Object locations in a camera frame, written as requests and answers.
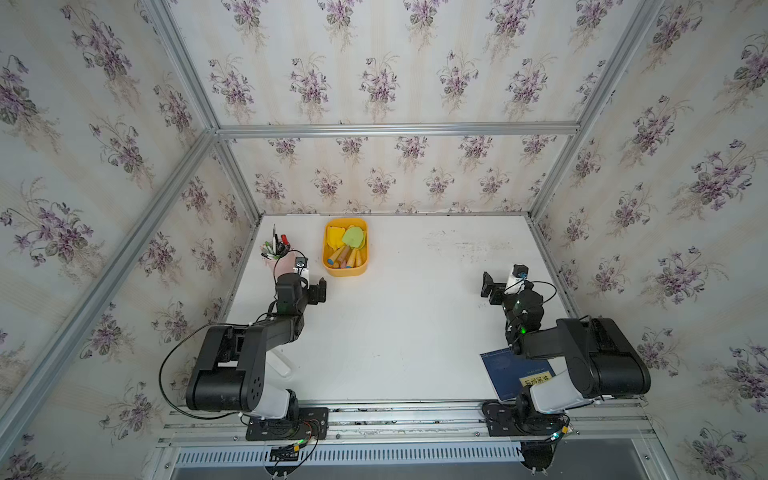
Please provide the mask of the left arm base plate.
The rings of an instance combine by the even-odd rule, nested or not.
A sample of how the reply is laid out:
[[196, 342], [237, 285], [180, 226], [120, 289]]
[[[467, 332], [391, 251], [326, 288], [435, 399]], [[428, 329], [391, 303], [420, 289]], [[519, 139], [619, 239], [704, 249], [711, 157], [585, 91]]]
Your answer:
[[245, 433], [247, 441], [324, 440], [329, 426], [330, 410], [325, 407], [300, 407], [294, 419], [249, 419]]

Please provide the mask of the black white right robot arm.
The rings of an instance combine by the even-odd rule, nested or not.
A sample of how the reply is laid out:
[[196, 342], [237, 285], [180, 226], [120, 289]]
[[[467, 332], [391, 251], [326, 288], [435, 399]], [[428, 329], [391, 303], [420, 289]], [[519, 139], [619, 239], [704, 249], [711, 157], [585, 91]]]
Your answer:
[[541, 422], [569, 409], [610, 396], [643, 395], [651, 376], [640, 355], [616, 322], [609, 318], [562, 318], [544, 328], [548, 302], [528, 279], [528, 267], [515, 265], [505, 283], [485, 272], [480, 296], [502, 308], [505, 339], [515, 359], [549, 361], [562, 358], [563, 374], [533, 385], [515, 395], [513, 418]]

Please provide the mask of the white remote control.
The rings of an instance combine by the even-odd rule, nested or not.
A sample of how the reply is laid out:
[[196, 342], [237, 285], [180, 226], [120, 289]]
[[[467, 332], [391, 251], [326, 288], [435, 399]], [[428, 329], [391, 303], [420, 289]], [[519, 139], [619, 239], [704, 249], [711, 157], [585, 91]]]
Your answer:
[[280, 351], [268, 351], [266, 355], [266, 363], [279, 377], [283, 379], [288, 379], [293, 375], [293, 367]]

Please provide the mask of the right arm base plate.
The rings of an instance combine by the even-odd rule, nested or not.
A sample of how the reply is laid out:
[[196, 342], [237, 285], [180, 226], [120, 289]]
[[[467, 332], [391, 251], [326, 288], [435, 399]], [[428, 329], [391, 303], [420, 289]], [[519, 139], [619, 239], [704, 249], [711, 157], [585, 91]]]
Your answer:
[[569, 431], [570, 418], [563, 413], [542, 414], [533, 407], [486, 401], [480, 407], [491, 437], [551, 437], [558, 439]]

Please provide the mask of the blue booklet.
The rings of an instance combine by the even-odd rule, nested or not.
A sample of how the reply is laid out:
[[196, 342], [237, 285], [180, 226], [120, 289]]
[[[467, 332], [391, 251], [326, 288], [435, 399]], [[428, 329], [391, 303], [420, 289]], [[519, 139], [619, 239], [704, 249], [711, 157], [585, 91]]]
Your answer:
[[555, 376], [548, 361], [526, 359], [510, 348], [482, 353], [480, 359], [502, 402], [514, 400], [526, 386], [544, 383]]

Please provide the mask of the yellow plastic storage box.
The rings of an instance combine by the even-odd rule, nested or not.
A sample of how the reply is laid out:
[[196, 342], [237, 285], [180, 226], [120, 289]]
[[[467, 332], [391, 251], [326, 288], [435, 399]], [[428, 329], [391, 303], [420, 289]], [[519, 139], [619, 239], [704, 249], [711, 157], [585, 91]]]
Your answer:
[[322, 264], [331, 276], [360, 276], [369, 257], [368, 226], [362, 218], [336, 218], [326, 224]]

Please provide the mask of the aluminium rail frame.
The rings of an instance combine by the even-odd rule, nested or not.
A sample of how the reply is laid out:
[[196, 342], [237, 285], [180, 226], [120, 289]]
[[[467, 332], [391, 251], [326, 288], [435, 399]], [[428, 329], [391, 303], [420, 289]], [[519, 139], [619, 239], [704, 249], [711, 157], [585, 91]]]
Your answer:
[[636, 400], [569, 412], [566, 431], [537, 436], [490, 433], [479, 400], [313, 403], [326, 409], [323, 437], [281, 460], [283, 440], [250, 440], [242, 421], [205, 424], [172, 416], [151, 451], [143, 479], [181, 479], [193, 471], [222, 478], [300, 479], [332, 467], [509, 466], [525, 479], [674, 479], [677, 474]]

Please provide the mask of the yellow shovel yellow handle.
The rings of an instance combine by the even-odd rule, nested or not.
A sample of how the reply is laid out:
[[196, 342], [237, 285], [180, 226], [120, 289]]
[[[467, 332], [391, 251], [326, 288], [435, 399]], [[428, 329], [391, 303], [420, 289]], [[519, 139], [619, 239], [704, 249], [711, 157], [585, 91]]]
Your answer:
[[345, 233], [346, 229], [343, 227], [329, 226], [327, 228], [326, 245], [331, 249], [331, 254], [326, 260], [328, 265], [332, 265], [335, 262], [335, 259], [337, 258], [336, 253], [344, 248], [345, 243], [343, 242], [343, 237]]

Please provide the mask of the light green shovel wooden handle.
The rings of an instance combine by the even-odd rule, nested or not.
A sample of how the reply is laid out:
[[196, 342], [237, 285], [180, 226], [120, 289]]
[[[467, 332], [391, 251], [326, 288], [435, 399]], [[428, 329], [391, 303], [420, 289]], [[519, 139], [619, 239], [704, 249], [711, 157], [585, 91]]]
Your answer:
[[343, 237], [345, 246], [340, 252], [336, 253], [337, 258], [332, 264], [342, 269], [352, 268], [356, 265], [356, 257], [365, 241], [365, 232], [361, 227], [350, 226], [345, 229], [346, 233]]

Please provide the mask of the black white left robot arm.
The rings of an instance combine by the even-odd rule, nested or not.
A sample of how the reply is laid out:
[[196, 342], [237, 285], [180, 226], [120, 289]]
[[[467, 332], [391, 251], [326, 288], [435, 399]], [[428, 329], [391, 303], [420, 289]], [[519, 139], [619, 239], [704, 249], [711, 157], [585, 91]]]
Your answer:
[[296, 423], [296, 394], [266, 380], [267, 353], [300, 337], [305, 310], [326, 301], [327, 281], [298, 273], [278, 277], [277, 299], [250, 325], [216, 325], [206, 333], [185, 394], [193, 411], [235, 412]]

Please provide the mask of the pink pen holder cup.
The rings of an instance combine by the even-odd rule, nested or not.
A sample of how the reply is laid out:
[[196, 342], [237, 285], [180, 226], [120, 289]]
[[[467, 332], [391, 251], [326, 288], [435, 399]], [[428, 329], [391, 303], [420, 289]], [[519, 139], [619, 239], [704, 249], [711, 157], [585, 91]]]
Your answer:
[[298, 252], [292, 248], [289, 238], [277, 231], [276, 226], [273, 226], [270, 236], [261, 244], [260, 253], [275, 279], [294, 272]]

